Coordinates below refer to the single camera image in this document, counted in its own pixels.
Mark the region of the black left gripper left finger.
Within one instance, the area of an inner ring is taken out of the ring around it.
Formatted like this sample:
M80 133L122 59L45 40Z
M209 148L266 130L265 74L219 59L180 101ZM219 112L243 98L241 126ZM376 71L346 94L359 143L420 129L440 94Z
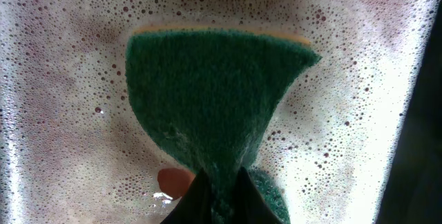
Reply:
M162 193L173 200L180 198L161 224L212 223L211 182L203 169L196 175L185 169L162 169L159 171L159 186Z

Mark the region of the green yellow sponge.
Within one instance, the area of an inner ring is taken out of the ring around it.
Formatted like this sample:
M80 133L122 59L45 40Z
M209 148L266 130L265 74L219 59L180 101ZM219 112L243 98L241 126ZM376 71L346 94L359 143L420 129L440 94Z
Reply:
M238 171L253 168L277 105L320 61L299 41L241 30L134 34L126 49L131 108L153 142L212 190L212 223L230 223Z

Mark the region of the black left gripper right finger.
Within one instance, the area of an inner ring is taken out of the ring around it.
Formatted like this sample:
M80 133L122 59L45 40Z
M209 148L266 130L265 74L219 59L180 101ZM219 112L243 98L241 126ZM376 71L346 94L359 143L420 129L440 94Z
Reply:
M263 171L241 167L233 188L233 224L281 224L278 211L282 198L274 181Z

